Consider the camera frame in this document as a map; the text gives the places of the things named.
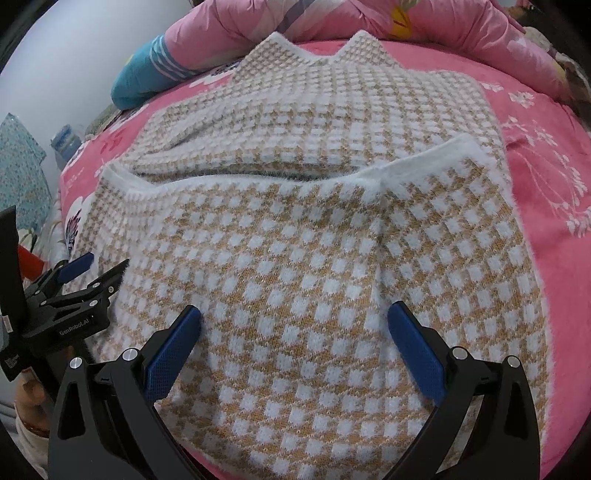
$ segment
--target metal screw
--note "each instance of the metal screw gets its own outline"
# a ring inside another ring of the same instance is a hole
[[[123,352],[123,360],[126,362],[131,362],[135,357],[138,356],[138,351],[135,348],[128,348],[125,352]]]
[[[82,358],[80,358],[79,356],[70,360],[70,368],[78,368],[81,365],[82,365]]]
[[[507,357],[507,363],[510,367],[517,368],[521,365],[521,362],[516,356],[510,355]]]
[[[452,355],[457,360],[465,360],[466,358],[468,358],[468,352],[466,351],[465,348],[462,348],[461,346],[455,347],[452,350]]]

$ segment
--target black device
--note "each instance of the black device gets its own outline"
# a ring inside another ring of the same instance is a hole
[[[93,280],[86,289],[61,295],[65,284],[90,268],[94,257],[89,253],[61,262],[23,289],[14,207],[0,212],[0,259],[0,366],[10,381],[31,368],[55,401],[67,365],[59,352],[73,345],[90,359],[84,339],[109,326],[109,298],[119,290],[128,261]]]
[[[538,480],[538,428],[519,359],[486,362],[450,348],[403,302],[392,305],[388,324],[418,386],[437,407],[384,480]],[[187,306],[141,350],[101,364],[72,360],[52,421],[50,480],[215,478],[172,438],[153,406],[170,391],[200,331],[199,311]],[[482,406],[460,461],[438,472],[477,395]]]

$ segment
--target checkered sweater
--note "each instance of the checkered sweater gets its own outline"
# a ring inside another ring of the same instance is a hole
[[[544,299],[495,125],[470,79],[366,34],[334,58],[273,35],[105,168],[72,288],[131,261],[95,354],[191,303],[203,336],[158,406],[176,438],[244,478],[381,478],[432,408],[387,332],[402,299],[449,345],[519,356],[543,432]]]

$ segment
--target pink bedsheet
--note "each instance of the pink bedsheet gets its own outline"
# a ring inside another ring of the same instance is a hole
[[[343,44],[312,42],[304,48],[332,54]],[[587,186],[591,185],[591,140],[568,107],[505,73],[441,49],[396,42],[383,45],[405,67],[449,69],[474,77],[502,126],[515,199],[550,311],[553,393],[543,438],[541,473],[545,476],[591,410],[591,194]],[[64,224],[70,242],[102,166],[131,145],[151,114],[219,86],[230,75],[209,75],[162,94],[85,145],[61,177],[62,211],[67,212]]]

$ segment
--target person's hand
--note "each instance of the person's hand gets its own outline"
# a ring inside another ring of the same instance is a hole
[[[41,407],[45,399],[39,380],[27,374],[19,376],[14,404],[22,424],[33,433],[49,432],[51,419]]]

